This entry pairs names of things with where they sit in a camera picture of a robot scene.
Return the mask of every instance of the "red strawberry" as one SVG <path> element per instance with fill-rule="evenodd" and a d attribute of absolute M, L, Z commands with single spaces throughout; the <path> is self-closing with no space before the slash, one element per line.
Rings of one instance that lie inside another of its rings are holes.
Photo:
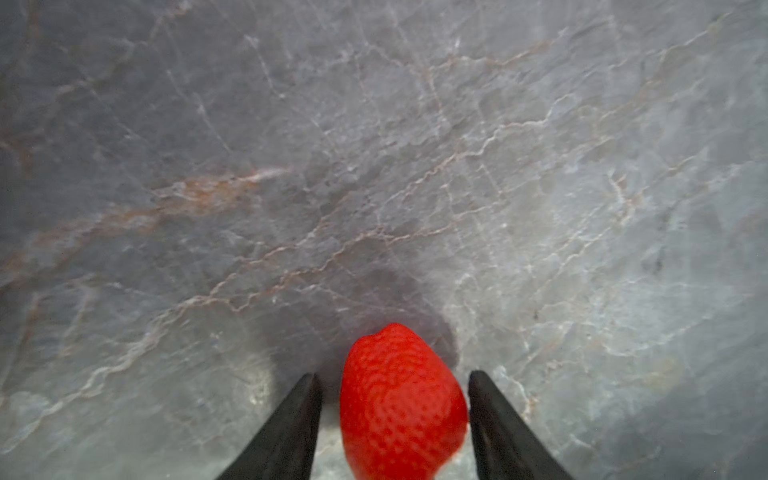
<path fill-rule="evenodd" d="M 352 346 L 340 408 L 346 460 L 357 480 L 429 480 L 467 432 L 458 382 L 424 340 L 399 323 Z"/>

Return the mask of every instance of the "orange marble vein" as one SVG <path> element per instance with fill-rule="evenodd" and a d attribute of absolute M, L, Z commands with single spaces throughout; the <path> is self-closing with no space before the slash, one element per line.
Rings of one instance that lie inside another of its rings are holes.
<path fill-rule="evenodd" d="M 117 207 L 90 218 L 78 218 L 37 233 L 26 246 L 7 257 L 0 270 L 0 287 L 55 268 L 85 247 L 96 235 L 128 231 L 150 233 L 166 217 L 201 217 L 232 207 L 238 197 L 262 180 L 287 173 L 270 168 L 246 177 L 194 177 L 154 190 L 159 198 L 150 208 Z"/>

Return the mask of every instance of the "strawberry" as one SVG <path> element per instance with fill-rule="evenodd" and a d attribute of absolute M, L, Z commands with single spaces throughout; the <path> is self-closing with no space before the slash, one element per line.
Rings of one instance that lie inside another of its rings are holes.
<path fill-rule="evenodd" d="M 352 346 L 340 410 L 357 480 L 429 480 L 467 432 L 467 404 L 451 370 L 399 323 Z"/>

